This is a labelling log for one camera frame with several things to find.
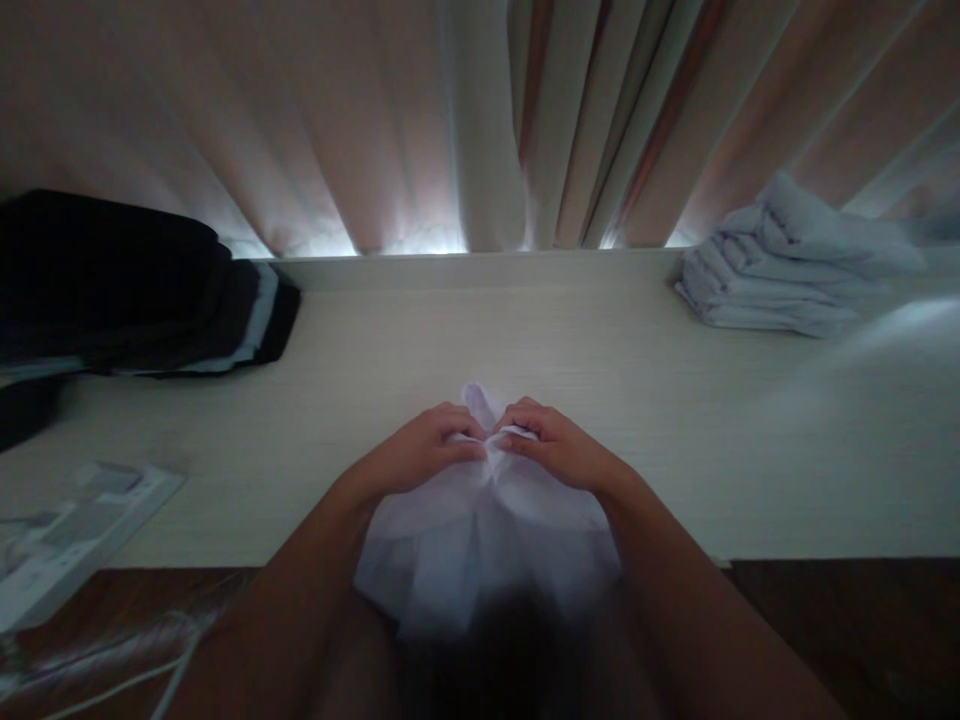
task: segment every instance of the white cloth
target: white cloth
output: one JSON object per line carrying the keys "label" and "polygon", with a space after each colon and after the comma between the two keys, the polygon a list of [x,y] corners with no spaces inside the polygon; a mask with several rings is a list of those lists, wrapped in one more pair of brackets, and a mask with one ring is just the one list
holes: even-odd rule
{"label": "white cloth", "polygon": [[746,230],[762,222],[756,205],[734,210],[711,238],[727,262],[741,275],[787,282],[836,283],[860,280],[860,276],[833,263],[798,260],[767,252],[757,240],[760,230]]}
{"label": "white cloth", "polygon": [[[475,383],[462,399],[492,432],[505,408]],[[507,433],[536,440],[505,428],[486,441],[486,460],[453,465],[374,514],[354,584],[399,621],[402,637],[463,634],[486,603],[517,590],[538,592],[576,623],[616,581],[620,561],[596,498],[500,450]]]}
{"label": "white cloth", "polygon": [[790,297],[762,297],[723,295],[715,292],[714,288],[703,277],[711,272],[703,263],[699,255],[691,254],[684,259],[683,281],[685,290],[701,305],[723,305],[733,307],[749,307],[763,310],[776,310],[786,313],[795,320],[812,320],[816,322],[851,322],[859,320],[860,315],[849,307],[837,303],[826,303],[820,300],[811,300],[803,296]]}
{"label": "white cloth", "polygon": [[808,320],[774,307],[755,307],[730,303],[701,302],[690,292],[687,278],[677,282],[674,289],[687,301],[693,311],[707,325],[744,330],[793,330],[810,337],[834,337],[843,329],[843,322]]}
{"label": "white cloth", "polygon": [[[870,277],[926,269],[923,254],[898,224],[838,213],[786,173],[774,174],[757,200],[759,223],[746,232],[755,233],[771,253],[834,261]],[[735,227],[726,222],[721,226],[725,230]]]}
{"label": "white cloth", "polygon": [[708,269],[702,272],[701,279],[718,298],[811,300],[826,305],[839,304],[829,294],[808,283],[741,275],[710,240],[688,250],[685,260],[690,261],[691,272]]}

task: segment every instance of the cable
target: cable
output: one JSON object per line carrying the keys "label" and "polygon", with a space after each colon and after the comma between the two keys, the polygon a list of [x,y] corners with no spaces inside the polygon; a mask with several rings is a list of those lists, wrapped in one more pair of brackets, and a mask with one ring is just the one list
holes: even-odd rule
{"label": "cable", "polygon": [[158,675],[163,675],[164,673],[173,670],[173,677],[171,677],[170,681],[167,683],[167,687],[163,691],[163,697],[160,698],[160,702],[157,704],[156,709],[150,716],[151,720],[161,720],[164,714],[166,714],[170,703],[173,701],[173,695],[176,693],[177,688],[180,685],[180,681],[183,679],[183,675],[187,671],[187,665],[190,664],[190,660],[193,658],[193,653],[196,651],[197,645],[200,644],[200,637],[203,635],[200,627],[193,621],[193,618],[186,613],[182,613],[179,610],[171,610],[164,613],[164,615],[180,618],[185,623],[190,625],[191,630],[193,631],[190,639],[187,641],[186,650],[183,651],[183,654],[179,658],[173,660],[172,662],[168,662],[165,665],[161,665],[158,668],[154,668],[153,670],[149,670],[145,673],[137,675],[136,677],[132,677],[126,682],[122,682],[106,692],[95,695],[89,700],[84,700],[81,703],[72,705],[64,710],[54,713],[53,715],[48,715],[44,718],[44,720],[61,720],[62,718],[69,717],[70,715],[74,715],[82,710],[93,707],[94,705],[98,705],[104,700],[108,700],[115,695],[119,695],[124,690],[131,688],[134,685],[138,685],[145,680],[155,678]]}
{"label": "cable", "polygon": [[[234,580],[237,577],[239,577],[241,580],[240,588],[237,590],[237,592],[239,593],[247,585],[247,578],[242,571],[231,573],[230,575],[223,578],[219,582],[215,583],[211,587],[206,588],[202,593],[200,593],[196,598],[194,598],[194,601],[205,598],[209,595],[212,595],[215,590],[218,590],[223,585],[226,585],[227,583],[229,583],[230,581]],[[163,675],[166,672],[170,672],[171,670],[174,670],[175,672],[173,676],[170,678],[169,683],[167,683],[167,688],[166,690],[164,690],[163,696],[160,698],[160,702],[157,704],[157,707],[154,710],[153,715],[151,716],[151,720],[160,720],[163,717],[163,715],[166,713],[167,709],[169,708],[170,703],[173,701],[173,696],[176,693],[177,688],[179,687],[180,682],[183,679],[183,675],[186,673],[187,666],[189,665],[190,660],[193,657],[193,653],[196,651],[197,645],[199,645],[200,639],[203,636],[203,630],[200,628],[200,626],[197,625],[194,619],[189,615],[187,615],[186,613],[181,612],[180,610],[169,610],[163,613],[163,615],[159,616],[159,618],[155,619],[154,622],[157,622],[158,620],[164,617],[180,618],[185,623],[190,625],[193,631],[190,639],[187,641],[186,649],[178,659],[173,660],[169,663],[166,663],[165,665],[162,665],[158,668],[154,668],[153,670],[143,673],[142,675],[137,675],[136,677],[133,677],[130,680],[127,680],[126,682],[123,682],[120,685],[117,685],[116,687],[101,693],[100,695],[92,697],[89,700],[85,700],[82,703],[78,703],[69,708],[66,708],[65,710],[61,710],[57,713],[54,713],[53,715],[49,715],[44,720],[56,720],[57,718],[68,717],[69,715],[73,715],[82,710],[86,710],[87,708],[92,707],[98,703],[101,703],[104,700],[107,700],[108,698],[111,698],[117,695],[118,693],[121,693],[124,690],[130,687],[133,687],[134,685],[137,685],[145,680],[149,680],[151,678],[157,677],[158,675]],[[4,692],[3,696],[0,697],[0,705],[5,703],[7,700],[13,697],[20,690],[23,690],[25,687],[29,685],[33,685],[37,682],[41,682],[44,678],[49,677],[51,674],[59,672],[64,668],[70,667],[71,665],[75,665],[78,662],[82,662],[87,658],[93,657],[95,655],[99,655],[102,652],[110,650],[119,645],[123,645],[124,643],[130,642],[131,640],[135,640],[139,637],[139,634],[140,633],[132,633],[119,640],[111,642],[107,645],[98,647],[95,650],[82,653],[80,655],[70,658],[69,660],[65,660],[62,663],[54,665],[51,668],[45,668],[44,670],[40,670],[32,674],[27,674],[22,672],[24,667],[26,667],[25,661],[16,663],[17,664],[17,667],[15,668],[16,674],[12,679],[13,684],[10,688],[7,689],[6,692]],[[0,640],[4,641],[3,645],[4,645],[5,654],[7,655],[8,662],[11,660],[11,658],[14,658],[14,657],[17,660],[22,660],[22,653],[20,652],[19,645],[16,644],[16,639],[12,633],[9,635],[5,634],[0,636]]]}
{"label": "cable", "polygon": [[163,691],[163,697],[160,698],[160,702],[157,703],[157,707],[154,708],[150,720],[163,720],[163,716],[167,714],[167,708],[169,708],[170,703],[173,702],[173,696],[176,694],[177,688],[180,687],[180,681],[183,680],[183,676],[187,672],[187,665],[190,664],[193,653],[196,651],[197,645],[200,644],[200,636],[203,634],[193,621],[193,618],[186,613],[174,610],[171,614],[181,616],[185,622],[190,624],[193,628],[193,636],[187,644],[187,649],[183,655],[180,656],[180,664],[177,665],[177,669],[173,671],[173,677],[170,678],[170,682],[167,683],[167,689]]}

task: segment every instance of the hand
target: hand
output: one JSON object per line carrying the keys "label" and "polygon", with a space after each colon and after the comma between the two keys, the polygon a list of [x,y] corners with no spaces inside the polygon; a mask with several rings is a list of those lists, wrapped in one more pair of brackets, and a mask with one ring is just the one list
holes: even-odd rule
{"label": "hand", "polygon": [[570,487],[592,493],[604,492],[622,482],[635,483],[636,471],[581,430],[570,418],[536,400],[525,397],[510,405],[497,423],[519,425],[540,436],[540,442],[507,435],[500,447],[542,465]]}
{"label": "hand", "polygon": [[419,487],[453,463],[486,457],[478,443],[445,444],[454,433],[481,441],[487,438],[466,407],[442,403],[424,410],[360,458],[339,482],[351,486],[363,500],[379,501]]}

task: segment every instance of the curtain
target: curtain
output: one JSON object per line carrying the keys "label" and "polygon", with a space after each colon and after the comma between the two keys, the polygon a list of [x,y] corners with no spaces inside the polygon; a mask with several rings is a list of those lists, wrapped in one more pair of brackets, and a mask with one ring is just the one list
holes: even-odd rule
{"label": "curtain", "polygon": [[[724,44],[745,5],[715,34],[704,87],[686,96],[656,163],[659,182],[624,209],[617,242],[662,245],[674,229],[679,244],[700,241],[778,168],[866,217],[956,216],[960,3],[802,0],[781,31],[774,23],[754,36],[775,40],[768,54],[742,32]],[[731,66],[743,72],[737,102],[719,85],[737,84]],[[706,102],[711,92],[716,102]]]}
{"label": "curtain", "polygon": [[702,239],[786,167],[955,211],[952,0],[11,0],[0,192],[206,222],[237,256]]}

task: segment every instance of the white desk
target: white desk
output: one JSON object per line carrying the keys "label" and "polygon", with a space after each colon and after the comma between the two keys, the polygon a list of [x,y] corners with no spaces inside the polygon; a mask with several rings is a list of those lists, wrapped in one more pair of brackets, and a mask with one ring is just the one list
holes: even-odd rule
{"label": "white desk", "polygon": [[701,325],[672,251],[281,263],[287,352],[223,379],[87,379],[0,454],[2,514],[90,459],[185,472],[115,566],[264,563],[337,474],[468,380],[573,417],[723,558],[960,554],[960,268],[837,340]]}

